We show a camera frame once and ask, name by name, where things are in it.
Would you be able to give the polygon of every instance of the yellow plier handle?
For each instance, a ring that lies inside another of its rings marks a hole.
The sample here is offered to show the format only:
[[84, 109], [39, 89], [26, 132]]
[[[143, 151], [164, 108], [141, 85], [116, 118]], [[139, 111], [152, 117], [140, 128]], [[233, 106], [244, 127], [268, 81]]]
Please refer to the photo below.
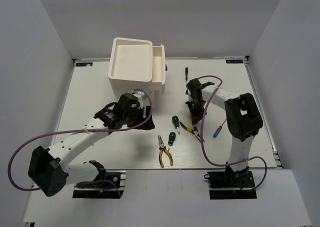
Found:
[[182, 126], [182, 128], [184, 128], [186, 131], [190, 132], [190, 133], [194, 133], [194, 130], [192, 128], [189, 128], [187, 126], [184, 125], [184, 123], [182, 123], [182, 121], [179, 121], [180, 125]]
[[165, 154], [168, 156], [168, 158], [170, 160], [170, 166], [173, 166], [174, 165], [174, 161], [172, 159], [172, 156], [171, 156], [170, 152], [166, 149], [166, 147], [159, 148], [159, 150], [160, 150], [160, 152], [159, 152], [159, 162], [160, 162], [161, 168], [165, 167], [164, 163], [162, 162], [162, 153], [163, 152], [165, 152]]

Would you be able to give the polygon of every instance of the blue label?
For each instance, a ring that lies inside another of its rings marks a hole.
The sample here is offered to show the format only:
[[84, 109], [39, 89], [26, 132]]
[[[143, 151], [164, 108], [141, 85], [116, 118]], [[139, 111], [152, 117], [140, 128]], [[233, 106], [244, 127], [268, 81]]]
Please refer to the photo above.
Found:
[[227, 64], [243, 64], [244, 63], [242, 59], [226, 59], [225, 62]]
[[83, 66], [92, 66], [92, 64], [93, 64], [92, 62], [76, 63], [75, 66], [76, 66], [76, 67], [78, 67], [78, 66], [82, 66], [82, 67], [83, 67]]

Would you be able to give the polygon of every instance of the green screwdriver handle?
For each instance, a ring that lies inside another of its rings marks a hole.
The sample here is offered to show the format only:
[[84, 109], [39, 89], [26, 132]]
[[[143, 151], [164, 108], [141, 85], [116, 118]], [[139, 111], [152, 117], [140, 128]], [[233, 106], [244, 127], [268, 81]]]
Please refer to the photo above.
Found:
[[172, 117], [172, 122], [174, 123], [174, 127], [179, 127], [179, 118], [178, 116], [173, 116]]
[[175, 132], [171, 132], [169, 134], [168, 145], [172, 145], [174, 143], [175, 139], [176, 139], [176, 133]]

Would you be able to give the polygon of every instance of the white box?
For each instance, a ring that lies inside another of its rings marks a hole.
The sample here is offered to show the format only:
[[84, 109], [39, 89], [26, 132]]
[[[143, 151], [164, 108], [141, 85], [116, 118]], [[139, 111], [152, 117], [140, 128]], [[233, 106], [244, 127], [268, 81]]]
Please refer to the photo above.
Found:
[[165, 47], [148, 40], [115, 38], [108, 77], [116, 99], [134, 89], [164, 91], [166, 82]]

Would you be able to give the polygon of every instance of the white wall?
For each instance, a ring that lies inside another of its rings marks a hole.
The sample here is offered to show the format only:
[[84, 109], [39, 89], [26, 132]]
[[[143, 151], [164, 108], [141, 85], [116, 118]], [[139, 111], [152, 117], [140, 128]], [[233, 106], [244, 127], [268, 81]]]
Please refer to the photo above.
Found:
[[[40, 0], [0, 0], [0, 220], [20, 226], [29, 193], [7, 177], [9, 158], [26, 140], [54, 130], [72, 60]], [[31, 144], [13, 162], [13, 178], [28, 188]]]
[[279, 0], [41, 0], [72, 58], [108, 58], [115, 37], [167, 57], [249, 55]]
[[283, 165], [320, 227], [320, 1], [280, 0], [250, 57]]

